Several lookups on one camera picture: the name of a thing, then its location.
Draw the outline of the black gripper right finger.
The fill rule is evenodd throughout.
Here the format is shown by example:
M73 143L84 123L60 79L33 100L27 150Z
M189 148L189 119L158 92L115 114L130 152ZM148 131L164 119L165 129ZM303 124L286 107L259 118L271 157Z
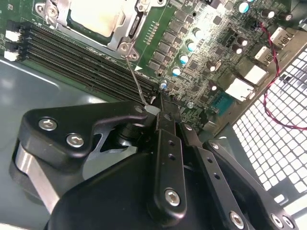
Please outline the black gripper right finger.
M167 105L187 157L199 171L212 199L215 230L297 230L295 220L220 144L201 143L195 130L183 122L179 106Z

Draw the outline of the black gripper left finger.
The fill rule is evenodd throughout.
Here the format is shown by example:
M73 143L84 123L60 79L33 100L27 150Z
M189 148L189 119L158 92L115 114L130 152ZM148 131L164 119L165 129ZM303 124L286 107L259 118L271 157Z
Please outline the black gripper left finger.
M22 117L14 153L25 187L36 190L51 217L60 199L88 180L83 166L93 151L131 144L138 154L155 144L182 145L168 103L160 98L152 109L125 101L28 111Z

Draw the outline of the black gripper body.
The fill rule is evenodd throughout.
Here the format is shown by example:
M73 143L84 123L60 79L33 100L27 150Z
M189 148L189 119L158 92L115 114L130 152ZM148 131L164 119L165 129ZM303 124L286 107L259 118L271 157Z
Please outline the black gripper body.
M160 143L68 191L49 230L213 230L212 199L181 144Z

